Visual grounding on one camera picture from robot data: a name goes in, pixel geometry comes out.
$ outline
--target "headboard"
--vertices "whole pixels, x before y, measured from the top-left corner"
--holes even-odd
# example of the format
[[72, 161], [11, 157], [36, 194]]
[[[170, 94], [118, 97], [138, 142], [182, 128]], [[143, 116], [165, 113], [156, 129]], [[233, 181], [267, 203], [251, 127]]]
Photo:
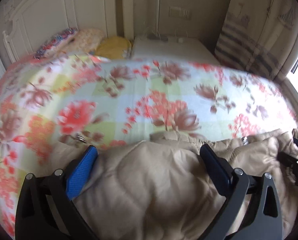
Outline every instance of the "headboard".
[[[122, 8], [124, 36], [133, 39], [133, 0], [122, 0]], [[12, 63], [68, 27], [117, 35], [116, 0], [22, 0], [9, 20], [12, 30], [9, 35], [3, 31], [3, 39]]]

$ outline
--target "floral bed sheet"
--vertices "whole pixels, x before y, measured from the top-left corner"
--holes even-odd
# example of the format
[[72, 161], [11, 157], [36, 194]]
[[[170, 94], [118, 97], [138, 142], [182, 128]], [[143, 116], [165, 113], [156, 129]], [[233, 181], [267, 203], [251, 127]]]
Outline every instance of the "floral bed sheet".
[[163, 130], [217, 141], [297, 126], [275, 83], [225, 67], [88, 54], [15, 63], [0, 80], [0, 223], [14, 237], [25, 175], [77, 133], [107, 149]]

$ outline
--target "dark blue gripper pad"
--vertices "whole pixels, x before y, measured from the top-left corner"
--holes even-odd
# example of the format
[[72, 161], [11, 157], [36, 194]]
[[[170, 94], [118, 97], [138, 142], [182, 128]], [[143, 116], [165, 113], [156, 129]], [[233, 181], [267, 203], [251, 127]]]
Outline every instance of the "dark blue gripper pad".
[[98, 157], [98, 151], [96, 147], [89, 147], [80, 163], [71, 173], [67, 179], [66, 194], [70, 200], [77, 197], [84, 184], [87, 182], [93, 163]]

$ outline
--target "gray wall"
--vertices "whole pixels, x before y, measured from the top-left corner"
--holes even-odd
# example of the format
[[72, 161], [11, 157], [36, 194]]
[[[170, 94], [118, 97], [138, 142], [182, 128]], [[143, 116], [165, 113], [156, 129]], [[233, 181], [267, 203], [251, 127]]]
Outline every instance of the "gray wall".
[[[3, 15], [3, 5], [7, 1], [2, 0], [0, 3], [0, 57], [5, 67], [11, 63], [3, 44], [2, 35], [2, 31], [7, 30], [9, 33], [11, 30], [8, 16], [4, 17]], [[21, 0], [14, 0], [14, 7], [20, 2]], [[229, 3], [230, 0], [161, 0], [159, 32], [174, 35], [177, 29], [177, 35], [186, 36], [186, 30], [189, 37], [199, 38], [213, 52]], [[170, 18], [168, 16], [169, 6], [192, 10], [192, 19], [187, 21]], [[155, 26], [155, 19], [156, 0], [134, 0], [135, 35], [150, 31]]]

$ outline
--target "curtain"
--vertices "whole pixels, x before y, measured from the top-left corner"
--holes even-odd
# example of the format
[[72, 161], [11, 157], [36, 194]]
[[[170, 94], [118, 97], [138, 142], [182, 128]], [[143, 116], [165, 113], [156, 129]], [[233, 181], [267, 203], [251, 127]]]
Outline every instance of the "curtain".
[[215, 55], [222, 65], [282, 81], [298, 60], [298, 3], [231, 0]]

